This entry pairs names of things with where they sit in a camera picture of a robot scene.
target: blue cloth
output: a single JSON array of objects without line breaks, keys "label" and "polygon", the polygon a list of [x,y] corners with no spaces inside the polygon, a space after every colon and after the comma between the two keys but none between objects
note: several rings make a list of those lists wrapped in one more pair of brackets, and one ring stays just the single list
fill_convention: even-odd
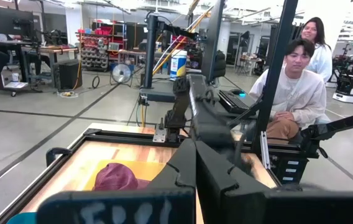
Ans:
[{"label": "blue cloth", "polygon": [[12,217],[7,224],[36,224],[35,212],[17,214]]}]

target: black hair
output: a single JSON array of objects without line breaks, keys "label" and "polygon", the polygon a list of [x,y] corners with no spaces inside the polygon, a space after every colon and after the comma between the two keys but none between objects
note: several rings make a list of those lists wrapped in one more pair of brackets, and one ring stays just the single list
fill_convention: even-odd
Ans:
[{"label": "black hair", "polygon": [[306,25],[308,25],[308,23],[310,22],[314,22],[316,24],[316,37],[314,38],[314,43],[315,44],[320,44],[320,45],[323,45],[323,46],[328,46],[330,49],[331,47],[326,44],[326,41],[324,40],[326,38],[325,34],[324,34],[324,24],[323,24],[323,21],[318,18],[318,17],[314,17],[310,20],[308,20],[306,22],[306,24],[304,25],[304,28],[306,27]]},{"label": "black hair", "polygon": [[314,54],[314,44],[306,39],[297,39],[297,40],[293,40],[291,41],[288,45],[287,45],[287,49],[286,49],[286,54],[285,56],[287,55],[290,55],[294,52],[294,50],[299,47],[299,46],[302,46],[303,47],[303,50],[304,50],[304,53],[309,56],[309,57],[312,57],[313,54]]}]

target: fan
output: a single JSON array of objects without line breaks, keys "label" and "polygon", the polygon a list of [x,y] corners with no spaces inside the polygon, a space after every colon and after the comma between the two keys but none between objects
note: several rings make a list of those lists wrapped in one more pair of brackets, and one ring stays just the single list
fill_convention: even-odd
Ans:
[{"label": "fan", "polygon": [[131,79],[131,70],[125,64],[118,64],[114,67],[112,72],[112,79],[117,82],[124,84]]}]

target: keyboard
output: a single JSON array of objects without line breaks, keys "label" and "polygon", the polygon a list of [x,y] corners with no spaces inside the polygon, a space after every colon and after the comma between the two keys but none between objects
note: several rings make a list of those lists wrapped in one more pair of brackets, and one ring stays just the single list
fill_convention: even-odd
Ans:
[{"label": "keyboard", "polygon": [[219,102],[229,113],[242,114],[250,107],[241,101],[241,97],[230,91],[219,91]]}]

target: maroon cloth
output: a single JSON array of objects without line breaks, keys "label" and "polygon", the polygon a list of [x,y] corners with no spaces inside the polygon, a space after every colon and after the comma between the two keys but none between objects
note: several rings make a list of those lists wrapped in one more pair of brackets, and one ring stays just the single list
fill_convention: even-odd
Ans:
[{"label": "maroon cloth", "polygon": [[96,175],[93,190],[136,190],[143,189],[149,181],[137,179],[130,168],[109,163]]}]

